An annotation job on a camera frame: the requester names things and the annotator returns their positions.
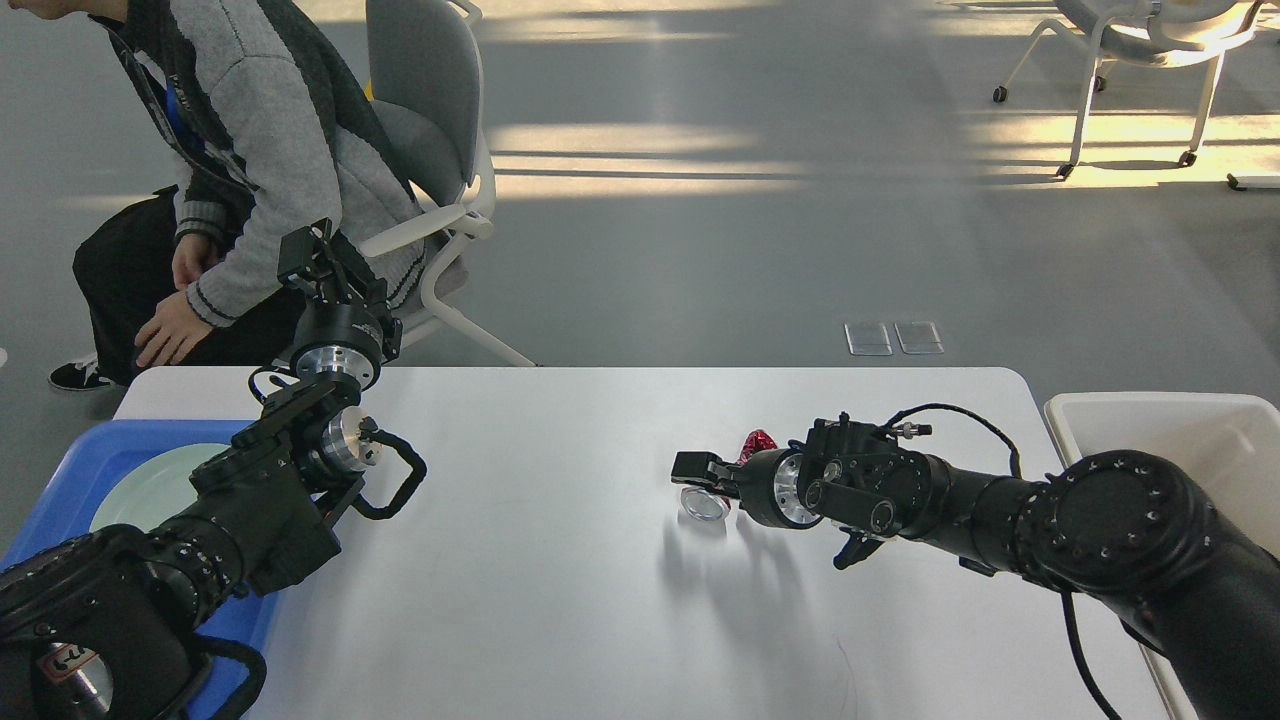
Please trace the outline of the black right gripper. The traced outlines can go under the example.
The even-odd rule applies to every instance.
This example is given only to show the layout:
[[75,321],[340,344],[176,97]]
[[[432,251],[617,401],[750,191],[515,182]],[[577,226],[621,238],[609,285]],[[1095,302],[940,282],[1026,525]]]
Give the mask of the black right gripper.
[[756,452],[742,466],[709,451],[680,451],[671,468],[671,482],[739,498],[748,515],[764,527],[805,530],[822,516],[800,498],[801,460],[803,455],[792,448]]

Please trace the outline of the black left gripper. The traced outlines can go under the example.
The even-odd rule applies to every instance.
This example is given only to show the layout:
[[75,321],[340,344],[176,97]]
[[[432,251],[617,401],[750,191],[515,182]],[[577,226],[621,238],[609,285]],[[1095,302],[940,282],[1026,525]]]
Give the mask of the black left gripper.
[[375,277],[364,291],[365,307],[351,305],[353,251],[329,219],[282,238],[278,279],[310,300],[291,346],[294,378],[347,375],[367,389],[378,382],[381,365],[401,355],[403,324],[390,307],[387,282]]

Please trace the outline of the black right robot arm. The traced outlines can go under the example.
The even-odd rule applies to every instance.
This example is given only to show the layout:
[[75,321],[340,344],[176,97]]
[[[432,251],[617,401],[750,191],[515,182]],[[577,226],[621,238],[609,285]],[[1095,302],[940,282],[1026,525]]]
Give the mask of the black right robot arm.
[[882,424],[842,414],[739,462],[680,452],[671,479],[685,510],[704,520],[739,506],[764,527],[833,521],[847,537],[837,569],[901,538],[979,574],[1010,571],[1056,592],[1076,669],[1108,717],[1114,708],[1083,657],[1076,593],[1170,662],[1198,717],[1277,716],[1277,559],[1178,465],[1123,448],[1033,482],[1018,452],[1007,475],[992,475],[901,446],[929,433],[910,410]]

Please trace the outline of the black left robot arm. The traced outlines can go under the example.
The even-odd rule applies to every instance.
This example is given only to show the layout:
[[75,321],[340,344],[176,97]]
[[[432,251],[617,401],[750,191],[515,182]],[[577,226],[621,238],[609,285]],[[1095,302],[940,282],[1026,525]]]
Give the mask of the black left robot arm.
[[5,719],[179,719],[219,657],[247,675],[212,716],[243,717],[265,660],[201,626],[230,598],[300,584],[339,553],[346,511],[393,518],[426,478],[360,407],[401,348],[385,281],[328,220],[283,237],[278,278],[308,304],[288,382],[191,473],[196,500],[151,530],[113,524],[3,573]]

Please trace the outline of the person right hand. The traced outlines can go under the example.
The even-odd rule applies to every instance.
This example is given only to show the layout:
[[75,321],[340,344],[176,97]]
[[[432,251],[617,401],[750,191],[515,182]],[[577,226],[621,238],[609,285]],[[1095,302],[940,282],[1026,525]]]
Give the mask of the person right hand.
[[177,290],[186,290],[202,274],[219,264],[221,255],[214,240],[201,232],[188,232],[178,238],[172,259],[172,277]]

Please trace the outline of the person left hand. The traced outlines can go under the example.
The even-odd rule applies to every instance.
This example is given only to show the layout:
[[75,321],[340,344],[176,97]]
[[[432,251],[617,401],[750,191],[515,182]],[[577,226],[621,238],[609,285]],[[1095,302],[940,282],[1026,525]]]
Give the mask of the person left hand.
[[156,305],[134,336],[134,365],[140,369],[179,365],[212,329],[192,309],[187,292],[177,291]]

